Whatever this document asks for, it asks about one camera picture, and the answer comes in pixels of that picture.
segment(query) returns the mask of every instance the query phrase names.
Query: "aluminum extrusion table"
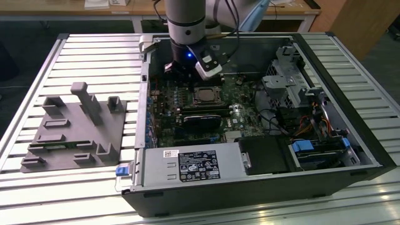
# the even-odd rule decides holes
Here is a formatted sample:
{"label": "aluminum extrusion table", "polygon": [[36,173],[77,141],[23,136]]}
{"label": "aluminum extrusion table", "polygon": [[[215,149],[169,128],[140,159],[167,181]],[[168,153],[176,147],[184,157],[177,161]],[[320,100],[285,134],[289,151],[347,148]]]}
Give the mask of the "aluminum extrusion table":
{"label": "aluminum extrusion table", "polygon": [[[335,37],[303,34],[367,125],[400,165],[400,107]],[[139,107],[140,34],[60,35],[0,142],[0,224],[372,224],[400,219],[400,169],[353,184],[332,196],[264,205],[141,218],[120,196],[131,180],[115,166],[20,173],[44,110],[45,96],[87,82],[99,101],[128,101],[120,162],[133,160]],[[319,86],[312,71],[307,69]]]}

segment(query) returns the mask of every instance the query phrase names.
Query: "warning label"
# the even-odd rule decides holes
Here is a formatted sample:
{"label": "warning label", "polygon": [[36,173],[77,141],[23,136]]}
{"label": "warning label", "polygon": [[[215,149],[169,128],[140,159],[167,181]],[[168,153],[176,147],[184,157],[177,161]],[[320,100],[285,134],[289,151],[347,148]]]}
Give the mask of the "warning label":
{"label": "warning label", "polygon": [[215,151],[180,153],[179,164],[181,182],[220,178],[220,167]]}

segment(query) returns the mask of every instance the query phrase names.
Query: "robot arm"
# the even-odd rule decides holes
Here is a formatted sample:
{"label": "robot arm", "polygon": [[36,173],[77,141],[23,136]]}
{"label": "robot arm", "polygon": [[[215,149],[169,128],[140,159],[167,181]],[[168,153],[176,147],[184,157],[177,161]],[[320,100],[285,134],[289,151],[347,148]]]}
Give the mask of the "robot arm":
{"label": "robot arm", "polygon": [[268,3],[269,0],[165,0],[173,54],[167,68],[179,67],[181,71],[195,68],[203,80],[211,79],[223,68],[207,43],[205,21],[252,32],[263,20]]}

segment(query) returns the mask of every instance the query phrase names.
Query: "wooden table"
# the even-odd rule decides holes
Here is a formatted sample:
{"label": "wooden table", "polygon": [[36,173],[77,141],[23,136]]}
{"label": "wooden table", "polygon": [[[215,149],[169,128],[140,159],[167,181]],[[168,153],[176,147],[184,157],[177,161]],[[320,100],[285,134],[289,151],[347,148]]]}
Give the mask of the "wooden table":
{"label": "wooden table", "polygon": [[[143,33],[141,21],[159,19],[152,4],[151,0],[131,0],[128,6],[84,10],[84,0],[0,0],[0,21],[131,20],[135,32]],[[311,9],[304,0],[280,6],[269,7],[263,19],[300,20],[299,32],[307,32],[320,10]],[[163,1],[157,9],[165,15]]]}

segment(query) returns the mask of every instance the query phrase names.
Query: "blue tab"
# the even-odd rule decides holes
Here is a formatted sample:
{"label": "blue tab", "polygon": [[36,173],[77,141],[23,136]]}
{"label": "blue tab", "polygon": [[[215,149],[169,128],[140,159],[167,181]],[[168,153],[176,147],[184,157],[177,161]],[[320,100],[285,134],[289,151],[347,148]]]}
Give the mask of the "blue tab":
{"label": "blue tab", "polygon": [[345,137],[343,138],[343,143],[344,143],[344,147],[345,148],[351,147],[351,142],[349,142],[349,140]]}
{"label": "blue tab", "polygon": [[115,175],[117,177],[128,176],[129,175],[129,167],[128,166],[117,167],[117,169],[115,170]]}
{"label": "blue tab", "polygon": [[293,145],[297,146],[297,151],[309,151],[313,150],[313,146],[309,140],[296,141]]}
{"label": "blue tab", "polygon": [[293,148],[295,152],[300,151],[299,146],[296,144],[292,144],[292,148]]}

